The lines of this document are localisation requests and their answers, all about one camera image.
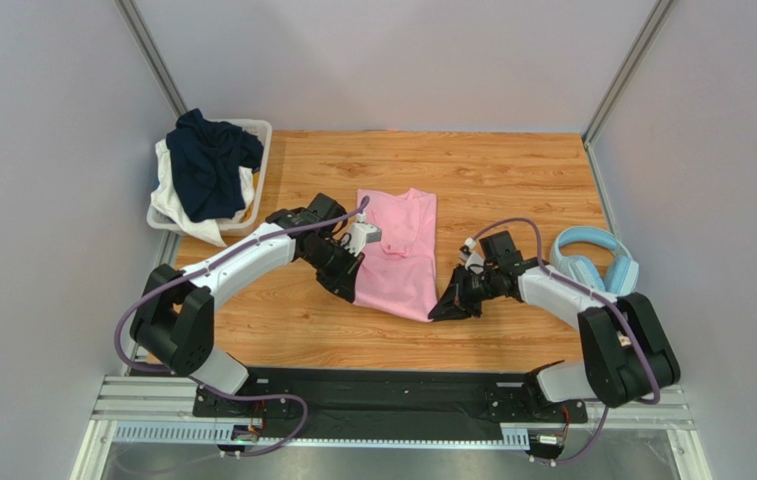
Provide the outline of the pink t shirt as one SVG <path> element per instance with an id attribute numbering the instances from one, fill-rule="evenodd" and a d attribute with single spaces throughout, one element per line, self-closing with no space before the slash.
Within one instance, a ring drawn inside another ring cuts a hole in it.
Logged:
<path id="1" fill-rule="evenodd" d="M 437 303 L 437 196 L 415 188 L 400 195 L 360 189 L 366 221 L 381 230 L 367 244 L 355 281 L 354 304 L 427 323 Z"/>

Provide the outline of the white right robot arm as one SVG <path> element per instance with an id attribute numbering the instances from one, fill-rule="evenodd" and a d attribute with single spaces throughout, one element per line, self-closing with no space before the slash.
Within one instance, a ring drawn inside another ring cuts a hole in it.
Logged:
<path id="1" fill-rule="evenodd" d="M 543 309 L 579 333 L 581 360 L 528 372 L 523 388 L 529 398 L 543 405 L 596 399 L 617 408 L 649 403 L 680 381 L 679 362 L 646 296 L 576 287 L 539 258 L 524 258 L 506 231 L 483 237 L 480 255 L 474 243 L 462 247 L 462 262 L 429 319 L 480 317 L 484 302 L 507 297 Z"/>

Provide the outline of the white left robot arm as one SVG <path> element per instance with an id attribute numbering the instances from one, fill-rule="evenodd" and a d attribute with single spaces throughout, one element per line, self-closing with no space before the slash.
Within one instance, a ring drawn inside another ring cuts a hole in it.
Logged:
<path id="1" fill-rule="evenodd" d="M 183 269 L 158 266 L 116 328 L 157 361 L 127 359 L 126 364 L 137 371 L 186 377 L 222 400 L 272 400 L 270 394 L 242 394 L 251 373 L 216 346 L 216 313 L 256 280 L 297 260 L 312 266 L 317 282 L 328 292 L 353 302 L 364 250 L 382 236 L 367 219 L 368 204 L 363 198 L 348 212 L 318 194 L 306 207 L 272 213 L 253 233 L 206 260 Z"/>

